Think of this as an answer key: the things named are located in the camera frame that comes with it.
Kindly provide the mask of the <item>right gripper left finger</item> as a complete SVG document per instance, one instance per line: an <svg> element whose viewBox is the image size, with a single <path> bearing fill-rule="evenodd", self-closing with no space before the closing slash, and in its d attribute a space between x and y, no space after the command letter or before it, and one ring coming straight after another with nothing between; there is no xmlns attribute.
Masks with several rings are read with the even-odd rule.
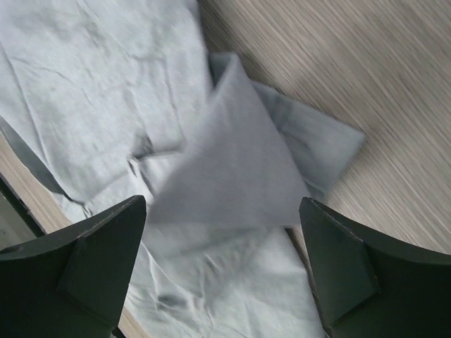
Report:
<svg viewBox="0 0 451 338"><path fill-rule="evenodd" d="M132 196L63 229L1 250L2 337L110 337L146 219Z"/></svg>

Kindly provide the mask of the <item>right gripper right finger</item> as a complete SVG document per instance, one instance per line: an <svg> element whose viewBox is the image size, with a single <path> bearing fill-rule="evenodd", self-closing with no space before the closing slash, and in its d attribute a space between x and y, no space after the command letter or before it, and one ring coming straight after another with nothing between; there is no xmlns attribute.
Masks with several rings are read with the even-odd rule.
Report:
<svg viewBox="0 0 451 338"><path fill-rule="evenodd" d="M350 220L312 198L299 216L332 337L449 337L450 256Z"/></svg>

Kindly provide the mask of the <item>grey long sleeve shirt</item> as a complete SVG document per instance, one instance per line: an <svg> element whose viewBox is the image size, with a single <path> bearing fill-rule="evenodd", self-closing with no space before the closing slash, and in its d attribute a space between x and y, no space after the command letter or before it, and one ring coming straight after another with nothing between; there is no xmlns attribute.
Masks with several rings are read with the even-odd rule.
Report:
<svg viewBox="0 0 451 338"><path fill-rule="evenodd" d="M151 337L323 337L286 229L365 136L206 49L196 1L2 1L1 131L72 221L133 195Z"/></svg>

